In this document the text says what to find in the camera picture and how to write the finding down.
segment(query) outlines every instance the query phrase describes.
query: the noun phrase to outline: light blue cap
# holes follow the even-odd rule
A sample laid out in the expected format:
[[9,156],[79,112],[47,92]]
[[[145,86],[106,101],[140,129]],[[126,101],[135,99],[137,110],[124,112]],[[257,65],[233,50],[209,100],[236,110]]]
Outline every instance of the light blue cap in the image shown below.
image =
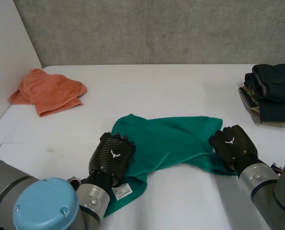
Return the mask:
[[37,181],[27,187],[13,208],[16,229],[67,229],[79,211],[72,186],[60,178]]

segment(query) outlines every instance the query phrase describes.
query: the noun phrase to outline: orange towel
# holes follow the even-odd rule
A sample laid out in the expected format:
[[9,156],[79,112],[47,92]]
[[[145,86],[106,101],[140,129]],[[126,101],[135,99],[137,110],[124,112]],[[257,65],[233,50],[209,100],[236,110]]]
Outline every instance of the orange towel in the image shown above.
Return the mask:
[[47,116],[83,105],[78,97],[86,92],[86,87],[78,81],[34,69],[24,77],[19,90],[8,101],[11,104],[34,104],[39,116]]

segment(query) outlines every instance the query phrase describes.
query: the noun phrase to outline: logo on hand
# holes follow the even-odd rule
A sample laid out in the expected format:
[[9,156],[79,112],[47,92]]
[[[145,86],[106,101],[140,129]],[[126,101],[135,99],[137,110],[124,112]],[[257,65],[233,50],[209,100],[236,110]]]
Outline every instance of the logo on hand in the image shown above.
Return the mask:
[[120,156],[120,154],[116,155],[115,153],[113,153],[113,150],[110,151],[112,153],[113,158]]
[[225,143],[233,145],[233,141],[234,141],[234,138],[232,138],[231,141],[225,141]]

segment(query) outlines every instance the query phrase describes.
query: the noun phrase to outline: silver metal joint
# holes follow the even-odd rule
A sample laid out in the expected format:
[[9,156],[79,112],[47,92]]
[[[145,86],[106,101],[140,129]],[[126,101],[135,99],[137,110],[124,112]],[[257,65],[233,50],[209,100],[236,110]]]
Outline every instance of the silver metal joint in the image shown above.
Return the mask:
[[105,190],[94,184],[82,184],[76,194],[79,204],[94,211],[102,220],[109,203],[109,195]]
[[239,176],[240,186],[250,197],[255,187],[268,180],[278,180],[279,176],[264,163],[248,166]]

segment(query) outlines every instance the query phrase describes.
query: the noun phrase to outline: green towel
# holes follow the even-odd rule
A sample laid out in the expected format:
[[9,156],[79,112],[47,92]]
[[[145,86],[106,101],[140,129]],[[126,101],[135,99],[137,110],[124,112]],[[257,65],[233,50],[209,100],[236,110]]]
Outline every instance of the green towel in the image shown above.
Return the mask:
[[223,161],[213,152],[209,137],[220,130],[223,121],[205,116],[168,117],[147,120],[128,115],[120,118],[112,133],[127,136],[136,145],[136,152],[121,184],[132,190],[119,200],[112,194],[105,216],[117,211],[144,193],[147,173],[187,163],[208,172],[224,175]]

